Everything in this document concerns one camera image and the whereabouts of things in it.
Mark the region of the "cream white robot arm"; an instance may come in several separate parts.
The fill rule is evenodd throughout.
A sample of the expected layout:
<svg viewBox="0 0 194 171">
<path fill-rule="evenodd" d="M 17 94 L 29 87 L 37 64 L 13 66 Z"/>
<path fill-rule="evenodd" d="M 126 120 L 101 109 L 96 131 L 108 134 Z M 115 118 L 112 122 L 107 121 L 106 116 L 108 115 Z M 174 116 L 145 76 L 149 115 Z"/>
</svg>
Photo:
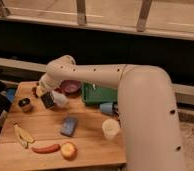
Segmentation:
<svg viewBox="0 0 194 171">
<path fill-rule="evenodd" d="M 118 91 L 127 171 L 186 171 L 171 79 L 160 67 L 134 64 L 78 65 L 65 55 L 49 62 L 37 93 L 64 80 L 77 80 Z"/>
</svg>

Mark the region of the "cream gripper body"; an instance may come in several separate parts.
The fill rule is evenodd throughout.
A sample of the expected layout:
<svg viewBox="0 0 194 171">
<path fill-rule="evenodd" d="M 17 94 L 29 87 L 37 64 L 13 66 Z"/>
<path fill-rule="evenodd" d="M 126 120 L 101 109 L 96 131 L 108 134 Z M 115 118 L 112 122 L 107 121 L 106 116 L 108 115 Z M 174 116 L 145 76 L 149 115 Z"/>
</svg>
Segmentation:
<svg viewBox="0 0 194 171">
<path fill-rule="evenodd" d="M 54 80 L 48 74 L 44 74 L 39 80 L 39 90 L 42 93 L 50 92 L 60 85 L 60 81 Z"/>
</svg>

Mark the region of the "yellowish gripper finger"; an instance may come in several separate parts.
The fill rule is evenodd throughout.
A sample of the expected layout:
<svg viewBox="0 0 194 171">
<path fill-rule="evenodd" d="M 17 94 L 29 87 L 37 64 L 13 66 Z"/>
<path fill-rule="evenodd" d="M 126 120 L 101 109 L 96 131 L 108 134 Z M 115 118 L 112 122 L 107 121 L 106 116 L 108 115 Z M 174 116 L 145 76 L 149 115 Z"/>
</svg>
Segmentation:
<svg viewBox="0 0 194 171">
<path fill-rule="evenodd" d="M 43 88 L 41 86 L 37 86 L 36 87 L 36 90 L 35 90 L 35 93 L 38 97 L 41 97 L 44 95 L 44 91 L 43 91 Z"/>
</svg>

